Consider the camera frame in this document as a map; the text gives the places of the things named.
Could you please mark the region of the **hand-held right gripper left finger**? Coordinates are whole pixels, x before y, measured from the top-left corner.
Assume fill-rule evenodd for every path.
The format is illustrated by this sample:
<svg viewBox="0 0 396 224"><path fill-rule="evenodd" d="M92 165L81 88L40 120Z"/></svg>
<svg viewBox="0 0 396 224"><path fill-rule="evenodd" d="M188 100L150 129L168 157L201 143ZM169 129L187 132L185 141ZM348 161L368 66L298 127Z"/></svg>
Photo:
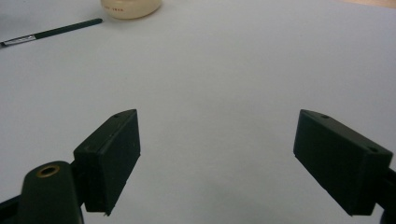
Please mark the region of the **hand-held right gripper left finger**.
<svg viewBox="0 0 396 224"><path fill-rule="evenodd" d="M111 116L74 150L88 212L110 215L140 157L137 110Z"/></svg>

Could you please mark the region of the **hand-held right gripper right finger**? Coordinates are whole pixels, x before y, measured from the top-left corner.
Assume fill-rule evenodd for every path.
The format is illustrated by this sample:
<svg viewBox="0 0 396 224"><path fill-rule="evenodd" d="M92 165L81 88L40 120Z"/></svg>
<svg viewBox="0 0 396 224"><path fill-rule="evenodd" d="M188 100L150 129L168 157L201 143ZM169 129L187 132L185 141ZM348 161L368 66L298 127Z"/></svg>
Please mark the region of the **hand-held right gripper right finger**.
<svg viewBox="0 0 396 224"><path fill-rule="evenodd" d="M327 115L301 110L293 153L351 216L393 215L393 153Z"/></svg>

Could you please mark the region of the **black handled makeup brush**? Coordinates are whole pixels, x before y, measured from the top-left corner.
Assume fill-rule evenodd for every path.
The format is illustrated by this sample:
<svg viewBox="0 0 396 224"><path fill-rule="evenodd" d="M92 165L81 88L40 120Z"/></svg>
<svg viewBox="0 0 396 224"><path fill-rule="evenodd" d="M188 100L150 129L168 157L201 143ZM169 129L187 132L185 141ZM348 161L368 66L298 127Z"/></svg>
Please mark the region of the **black handled makeup brush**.
<svg viewBox="0 0 396 224"><path fill-rule="evenodd" d="M13 39L9 39L7 41L0 42L0 48L14 46L14 45L18 45L18 44L22 44L22 43L26 43L26 42L30 42L30 41L35 41L37 39L42 39L42 38L47 38L47 37L54 36L54 35L60 35L60 34L72 32L72 31L75 31L78 29L82 29L82 28L94 26L96 24L100 24L102 22L103 22L103 19L97 18L97 19L92 19L92 20L88 20L88 21L78 22L75 24L66 25L64 27L59 27L59 28L48 30L48 31L39 32L36 34L30 34L30 35L16 37Z"/></svg>

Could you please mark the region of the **cream duck-shaped container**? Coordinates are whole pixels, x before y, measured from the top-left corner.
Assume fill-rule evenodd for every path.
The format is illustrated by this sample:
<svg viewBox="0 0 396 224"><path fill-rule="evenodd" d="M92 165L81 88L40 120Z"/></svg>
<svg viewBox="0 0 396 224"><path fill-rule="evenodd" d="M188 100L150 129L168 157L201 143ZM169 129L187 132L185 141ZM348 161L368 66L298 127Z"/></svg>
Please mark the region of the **cream duck-shaped container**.
<svg viewBox="0 0 396 224"><path fill-rule="evenodd" d="M157 10L163 0L100 0L104 11L111 17L131 20L145 17Z"/></svg>

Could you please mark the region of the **white table mat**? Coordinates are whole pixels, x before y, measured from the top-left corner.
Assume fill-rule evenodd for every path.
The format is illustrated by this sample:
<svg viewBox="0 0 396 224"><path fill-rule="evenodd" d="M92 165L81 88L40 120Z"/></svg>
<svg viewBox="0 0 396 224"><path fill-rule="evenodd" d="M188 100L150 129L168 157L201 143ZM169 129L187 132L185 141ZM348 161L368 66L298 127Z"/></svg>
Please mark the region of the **white table mat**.
<svg viewBox="0 0 396 224"><path fill-rule="evenodd" d="M378 224L348 215L294 157L299 112L393 153L396 9L342 0L163 0L115 20L99 0L0 0L0 202L111 115L138 112L141 155L86 224Z"/></svg>

